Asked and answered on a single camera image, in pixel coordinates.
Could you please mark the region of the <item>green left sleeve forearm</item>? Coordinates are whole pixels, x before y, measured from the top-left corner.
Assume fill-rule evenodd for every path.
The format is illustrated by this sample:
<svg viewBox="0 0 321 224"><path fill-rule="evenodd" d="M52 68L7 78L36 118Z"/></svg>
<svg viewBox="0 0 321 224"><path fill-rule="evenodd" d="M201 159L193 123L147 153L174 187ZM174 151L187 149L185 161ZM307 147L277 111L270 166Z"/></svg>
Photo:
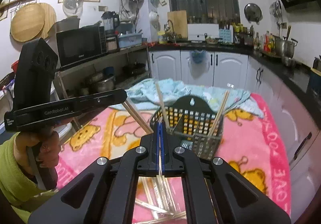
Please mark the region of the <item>green left sleeve forearm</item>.
<svg viewBox="0 0 321 224"><path fill-rule="evenodd" d="M19 133L1 144L1 191L14 212L27 223L33 211L50 199L55 192L41 190L33 177L27 177L14 158L14 140Z"/></svg>

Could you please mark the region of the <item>person's left hand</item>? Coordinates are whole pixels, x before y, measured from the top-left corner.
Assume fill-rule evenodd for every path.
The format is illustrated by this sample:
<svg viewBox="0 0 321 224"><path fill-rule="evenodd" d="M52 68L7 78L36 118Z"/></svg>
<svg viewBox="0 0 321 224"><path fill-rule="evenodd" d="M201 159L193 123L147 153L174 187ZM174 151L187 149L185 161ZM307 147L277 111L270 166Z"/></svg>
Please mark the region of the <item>person's left hand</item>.
<svg viewBox="0 0 321 224"><path fill-rule="evenodd" d="M56 167L61 149L57 132L53 131L50 136L44 138L36 133L20 132L14 140L14 158L23 174L30 178L34 176L34 173L29 165L27 148L36 146L39 143L41 143L41 147L36 161L40 162L40 167Z"/></svg>

